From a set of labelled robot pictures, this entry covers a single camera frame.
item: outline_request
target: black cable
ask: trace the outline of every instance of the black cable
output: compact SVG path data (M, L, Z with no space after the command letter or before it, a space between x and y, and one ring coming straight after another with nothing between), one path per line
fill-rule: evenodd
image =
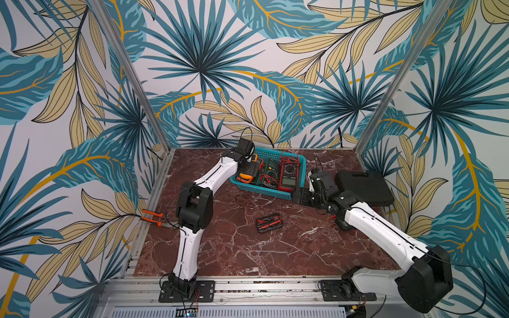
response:
M476 313L478 312L479 310L481 310L481 308L484 306L484 304L486 303L486 294L487 294L487 289L486 289L486 281L484 280L484 277L483 277L483 274L482 272L477 268L477 267L474 267L472 265L463 265L463 264L455 264L455 263L451 263L451 262L447 262L447 261L444 261L443 259L440 259L438 257L434 257L433 255L429 254L428 252L425 252L423 250L421 250L420 248L418 248L415 244L411 243L410 241L408 241L406 238L404 238L403 236L401 236L398 232L396 232L393 228L391 228L390 226L387 226L387 224L385 224L384 222L380 221L377 217L374 217L373 215L371 215L368 211L364 210L363 208L359 208L359 207L354 207L354 208L357 208L357 209L360 209L362 211L364 211L366 214L368 214L369 216L371 216L372 218L375 218L377 219L380 223L382 223L383 225L385 225L388 229L390 229L391 231L393 231L394 233L396 233L396 235L398 235L400 238L402 238L403 240L405 240L408 244L412 245L413 247L415 247L417 250L421 251L422 253L426 254L427 256L431 257L431 258L434 258L438 261L441 261L443 263L446 263L446 264L449 264L449 265L452 265L452 266L461 266L461 267L470 267L472 268L473 270L475 270L475 272L479 275L479 278L481 279L481 281L483 282L483 289L484 289L484 296L483 296L483 301L481 302L481 305L474 311L471 311L471 312L467 312L467 313L457 313L457 312L453 312L453 311L449 311L449 310L446 310L446 309L442 309L440 307L437 307L437 306L434 306L435 308L437 309L440 309L440 310L443 310L445 312L448 312L448 313L452 313L452 314L457 314L457 315L470 315L470 314L473 314L473 313Z
M377 310L377 311L375 311L375 313L374 313L374 314L372 314L372 315L370 316L370 318L373 318L376 314L378 314L378 313L382 310L382 307L383 307L383 305L385 305L385 301L386 301L386 300L387 300L387 295L385 295L385 297L384 297L384 299L383 299L382 306L380 306L380 308L378 308L378 310Z

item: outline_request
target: marble surface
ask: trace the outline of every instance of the marble surface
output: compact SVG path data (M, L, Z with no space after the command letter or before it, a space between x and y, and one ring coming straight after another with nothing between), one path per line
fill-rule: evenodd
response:
M223 150L177 149L168 172L157 213L175 218L184 181L207 172ZM298 150L324 170L361 170L354 151ZM257 218L280 213L282 228L258 234ZM290 201L242 191L230 181L214 196L214 216L205 229L198 254L198 273L212 275L341 275L361 265L371 269L398 269L397 264L363 233L341 232L330 215ZM151 225L135 270L137 276L159 276L173 269L179 231Z

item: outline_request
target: multimeter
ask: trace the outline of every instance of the multimeter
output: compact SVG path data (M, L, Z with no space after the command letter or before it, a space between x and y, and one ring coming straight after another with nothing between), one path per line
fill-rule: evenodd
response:
M257 154L253 154L251 156L251 160L247 162L246 168L239 172L236 179L242 183L251 183L251 181L253 181L253 179L257 176L259 170L260 160L258 160Z

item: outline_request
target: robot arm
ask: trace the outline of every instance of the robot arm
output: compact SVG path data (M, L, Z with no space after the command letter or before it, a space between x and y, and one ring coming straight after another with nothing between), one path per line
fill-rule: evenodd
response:
M429 248L378 215L351 191L340 193L327 172L308 174L309 190L298 188L294 203L326 209L336 215L342 229L356 228L379 245L400 270L360 268L343 277L361 293L399 297L419 312L429 312L453 289L449 253L440 246Z
M212 197L223 183L251 162L252 141L240 138L236 147L224 152L217 164L201 178L182 185L177 204L180 245L177 263L168 277L171 289L190 298L196 285L197 256L204 229L213 215Z

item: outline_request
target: blue palm leaf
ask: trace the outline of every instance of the blue palm leaf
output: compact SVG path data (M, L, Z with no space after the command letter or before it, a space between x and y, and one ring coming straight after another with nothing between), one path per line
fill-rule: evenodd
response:
M96 278L96 276L92 273L92 270L89 268L87 263L79 258L81 269L83 270L86 281L77 280L71 277L63 277L59 275L60 281L62 285L73 289L79 290L83 288L88 288L85 292L78 294L76 296L65 296L57 292L52 292L53 298L59 304L69 304L62 311L53 316L53 318L62 317L66 314L69 314L67 317L69 318L89 318L95 312L95 308L99 303L99 297L101 296L104 288L106 287L106 283L116 275L120 273L122 269L122 265L124 260L127 257L127 252L122 253L124 250L125 244L121 246L119 243L110 257L104 271L101 275L99 273L100 278Z
M389 85L386 81L388 76L378 80L378 74L376 73L366 83L363 65L362 74L358 79L355 77L355 71L352 68L352 84L349 84L341 63L339 76L332 69L330 71L333 73L339 88L336 88L335 85L318 73L318 76L327 85L328 89L319 86L314 87L317 90L316 96L318 101L313 107L312 114L314 120L319 122L311 129L311 132L319 127L323 127L321 131L321 134L323 134L330 128L337 130L341 127L342 131L347 131L350 128L349 133L352 134L356 127L359 113L365 117L369 116L382 99L383 93Z
M56 36L56 38L60 41L58 36L56 35L54 28L46 21L45 13L49 16L52 21L57 24L59 28L61 28L65 34L71 38L71 35L67 32L66 28L63 26L61 20L65 20L67 22L68 19L60 12L60 10L56 7L55 3L52 0L24 0L24 1L12 1L16 9L21 13L21 15L30 23L30 25L41 35L41 37L46 38L41 30L36 26L35 21L33 21L33 17L37 16L40 21ZM30 7L31 12L29 12L26 7L23 5L25 3L28 7ZM65 0L59 0L59 3L64 5L67 9L69 9L75 17L78 17L78 14L72 9L70 5L67 4ZM40 6L43 10L39 11L35 5ZM4 18L4 22L6 23L7 30L9 32L9 36L11 38L11 50L14 50L17 44L17 35L16 29L14 27L14 20L12 18L13 14L9 11L9 7L5 0L0 0L0 14Z
M207 115L207 127L203 123L203 115L201 114L198 118L198 123L194 123L187 117L187 120L191 123L190 125L181 123L182 128L181 136L184 139L179 139L183 146L187 147L212 147L212 148L228 148L233 147L237 140L235 139L221 139L219 132L223 126L224 119L214 128L212 116L210 113Z
M0 180L2 180L4 177L7 156L11 147L15 129L16 125L14 125L14 128L12 129L4 147L4 151L2 152L2 156L0 157ZM28 145L26 146L24 154L21 157L19 163L5 181L3 189L0 190L0 268L18 273L20 275L28 276L30 278L38 279L31 269L22 264L20 261L11 258L10 256L20 254L60 254L58 249L52 246L39 244L18 245L16 247L10 248L4 247L11 245L12 243L15 243L21 239L33 236L62 238L62 235L54 229L45 229L39 227L53 219L66 214L70 214L70 212L54 213L50 216L32 221L33 218L39 213L50 208L65 197L62 196L54 198L33 208L35 203L39 202L41 199L43 199L43 197L53 192L57 188L55 186L49 186L35 194L29 200L26 200L29 191L35 184L37 184L49 173L49 170L44 170L41 173L36 174L25 184L23 184L19 190L15 191L21 172L25 165L27 152Z
M442 145L445 162L448 159L447 145L452 146L455 157L459 157L459 149L455 135L475 153L473 143L464 128L481 133L502 136L488 128L471 121L475 118L483 121L509 123L509 120L479 113L479 110L509 109L509 105L503 101L509 97L508 93L493 94L491 89L509 82L509 78L496 79L509 67L509 38L501 41L507 25L493 37L488 37L490 28L487 28L482 36L473 41L476 23L466 41L461 41L461 32L458 33L454 48L448 62L445 61L445 49L440 48L440 64L438 80L436 80L435 63L428 59L429 76L421 70L420 74L425 89L412 83L415 93L407 92L414 101L429 110L425 118L419 123L412 137L422 132L415 143L414 151L417 151L429 135L430 142L425 146L422 154L433 145L433 164L436 161L439 143Z
M114 95L109 91L107 92L113 100L118 101L118 106L116 102L112 102L100 95L98 95L98 97L107 107L96 105L116 115L118 118L95 119L101 122L114 124L105 129L100 136L110 135L110 138L118 138L129 157L137 158L138 168L141 169L141 161L143 161L144 165L147 165L145 155L148 153L148 145L154 143L154 139L148 130L145 112L142 110L139 100L131 89L129 82L126 81L126 84L121 83L121 87L122 93L117 91L113 86L112 88L117 94Z
M384 177L401 169L401 167L391 168L398 159L400 153L396 147L387 151L388 143L389 140L385 142L385 147L382 149L380 142L375 148L370 149L366 152L366 154L362 155L362 160L366 169L379 171Z
M150 68L151 70L166 72L156 78L190 75L192 76L191 81L193 81L198 77L203 100L205 100L207 92L212 92L219 104L221 104L221 97L218 90L224 92L227 101L230 99L229 91L242 96L234 85L247 88L239 80L250 82L250 78L241 72L256 72L256 70L250 67L239 66L238 64L256 54L240 56L240 53L254 47L259 42L241 48L239 46L256 33L256 30L246 31L247 26L245 25L233 35L227 37L227 32L230 31L237 17L233 17L223 25L225 0L221 1L217 9L215 8L214 1L208 2L202 0L198 16L194 9L194 2L189 1L188 18L186 18L178 2L175 2L176 15L160 0L157 0L157 2L169 18L169 24L150 10L147 11L161 25L166 35L144 27L143 31L159 40L162 46L148 42L144 45L163 54L164 57L145 55L142 58L166 62L171 64L171 66ZM207 21L205 21L206 3L210 3Z

